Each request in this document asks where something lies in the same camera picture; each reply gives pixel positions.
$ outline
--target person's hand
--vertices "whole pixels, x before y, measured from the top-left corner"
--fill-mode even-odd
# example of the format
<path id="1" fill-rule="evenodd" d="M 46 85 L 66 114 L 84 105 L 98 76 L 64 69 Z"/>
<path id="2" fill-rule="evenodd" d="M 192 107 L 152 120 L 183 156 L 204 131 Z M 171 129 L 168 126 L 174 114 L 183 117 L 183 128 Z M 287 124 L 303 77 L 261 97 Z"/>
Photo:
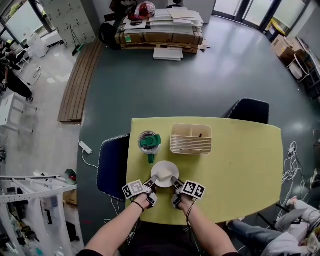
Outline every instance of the person's hand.
<path id="1" fill-rule="evenodd" d="M 184 212 L 185 215 L 187 215 L 190 207 L 193 204 L 193 200 L 191 196 L 188 196 L 186 194 L 181 195 L 181 202 L 179 203 L 179 208 Z"/>
<path id="2" fill-rule="evenodd" d="M 150 203 L 147 201 L 147 197 L 148 195 L 146 193 L 142 193 L 138 195 L 134 201 L 139 203 L 144 209 L 147 209 L 150 205 Z"/>

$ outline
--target wristband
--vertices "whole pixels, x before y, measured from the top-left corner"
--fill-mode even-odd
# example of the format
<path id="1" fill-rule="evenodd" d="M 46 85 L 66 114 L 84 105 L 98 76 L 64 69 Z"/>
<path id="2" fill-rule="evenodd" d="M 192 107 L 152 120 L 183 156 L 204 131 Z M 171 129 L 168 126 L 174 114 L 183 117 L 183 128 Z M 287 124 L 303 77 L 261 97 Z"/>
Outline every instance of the wristband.
<path id="1" fill-rule="evenodd" d="M 141 207 L 141 209 L 142 209 L 142 212 L 144 212 L 144 211 L 145 211 L 145 208 L 143 208 L 143 207 L 142 207 L 142 205 L 141 205 L 140 203 L 138 203 L 138 202 L 136 202 L 136 201 L 133 201 L 132 203 L 135 203 L 135 204 L 137 204 L 138 206 L 140 206 L 140 207 Z"/>

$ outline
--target white table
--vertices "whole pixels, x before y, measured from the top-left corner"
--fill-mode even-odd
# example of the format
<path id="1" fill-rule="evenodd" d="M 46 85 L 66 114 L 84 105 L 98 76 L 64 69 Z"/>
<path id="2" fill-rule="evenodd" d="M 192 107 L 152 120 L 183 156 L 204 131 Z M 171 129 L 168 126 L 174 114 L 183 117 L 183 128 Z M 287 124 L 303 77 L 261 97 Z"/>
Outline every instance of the white table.
<path id="1" fill-rule="evenodd" d="M 20 113 L 23 113 L 23 111 L 17 107 L 14 106 L 15 101 L 21 102 L 22 104 L 26 105 L 27 107 L 34 109 L 35 111 L 38 109 L 35 106 L 32 106 L 25 100 L 19 98 L 16 96 L 15 93 L 10 94 L 7 97 L 4 97 L 1 99 L 1 105 L 0 105 L 0 126 L 3 126 L 11 131 L 20 133 L 20 130 L 33 133 L 34 131 L 28 128 L 25 128 L 21 126 L 18 123 L 11 121 L 11 113 L 12 110 L 18 111 Z"/>

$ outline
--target chair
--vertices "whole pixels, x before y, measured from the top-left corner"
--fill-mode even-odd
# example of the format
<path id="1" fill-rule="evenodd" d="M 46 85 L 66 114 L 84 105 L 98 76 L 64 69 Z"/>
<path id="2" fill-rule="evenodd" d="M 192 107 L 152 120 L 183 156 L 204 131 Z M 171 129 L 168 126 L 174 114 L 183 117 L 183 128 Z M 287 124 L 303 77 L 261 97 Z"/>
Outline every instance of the chair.
<path id="1" fill-rule="evenodd" d="M 244 120 L 261 124 L 269 122 L 269 104 L 264 101 L 242 98 L 222 118 Z"/>
<path id="2" fill-rule="evenodd" d="M 122 188 L 127 180 L 130 134 L 104 141 L 101 145 L 97 172 L 97 187 L 108 196 L 125 202 Z"/>
<path id="3" fill-rule="evenodd" d="M 269 104 L 243 98 L 222 118 L 267 124 Z M 97 187 L 101 192 L 121 202 L 126 200 L 122 188 L 127 180 L 129 141 L 130 134 L 108 139 L 102 143 L 99 156 Z"/>

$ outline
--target black bag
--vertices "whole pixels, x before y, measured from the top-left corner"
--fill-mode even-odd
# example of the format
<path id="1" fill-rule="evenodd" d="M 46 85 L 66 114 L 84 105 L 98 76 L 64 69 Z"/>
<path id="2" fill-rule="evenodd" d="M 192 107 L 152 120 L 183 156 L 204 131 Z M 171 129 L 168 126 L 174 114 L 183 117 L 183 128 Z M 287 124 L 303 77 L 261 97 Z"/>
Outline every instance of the black bag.
<path id="1" fill-rule="evenodd" d="M 120 50 L 120 44 L 117 44 L 115 35 L 117 34 L 117 29 L 111 24 L 105 22 L 101 25 L 99 30 L 99 39 L 102 43 L 110 46 L 114 50 Z"/>

